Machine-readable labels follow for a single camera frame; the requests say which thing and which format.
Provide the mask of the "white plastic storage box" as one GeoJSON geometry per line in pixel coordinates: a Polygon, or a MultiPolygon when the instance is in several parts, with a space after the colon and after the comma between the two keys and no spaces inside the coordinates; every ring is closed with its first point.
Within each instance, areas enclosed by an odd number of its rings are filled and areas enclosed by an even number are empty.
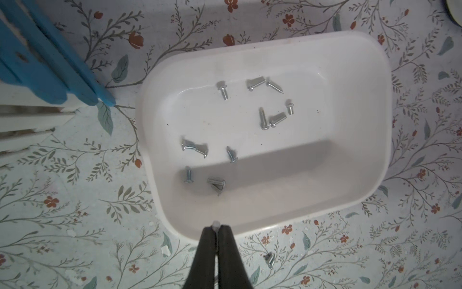
{"type": "Polygon", "coordinates": [[[214,220],[247,236],[356,205],[378,189],[391,157],[391,67],[382,46],[355,31],[178,54],[144,81],[136,124],[164,226],[190,243],[214,220]],[[248,91],[258,77],[266,82],[248,91]],[[262,130],[260,107],[268,125],[287,118],[262,130]],[[183,151],[183,140],[206,145],[208,156],[183,151]],[[208,178],[225,180],[220,196],[208,178]]]}

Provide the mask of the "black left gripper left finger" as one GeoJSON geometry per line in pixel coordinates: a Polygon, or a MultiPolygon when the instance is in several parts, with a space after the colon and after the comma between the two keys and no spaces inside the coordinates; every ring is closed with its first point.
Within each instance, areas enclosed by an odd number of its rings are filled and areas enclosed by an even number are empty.
{"type": "Polygon", "coordinates": [[[200,236],[184,289],[213,289],[217,235],[213,227],[205,227],[200,236]]]}

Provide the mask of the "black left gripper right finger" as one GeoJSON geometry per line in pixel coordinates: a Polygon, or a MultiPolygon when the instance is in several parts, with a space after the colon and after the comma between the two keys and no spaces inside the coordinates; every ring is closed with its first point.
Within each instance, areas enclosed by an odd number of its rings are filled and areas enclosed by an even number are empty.
{"type": "Polygon", "coordinates": [[[239,250],[228,225],[221,225],[217,235],[219,289],[252,289],[239,250]]]}

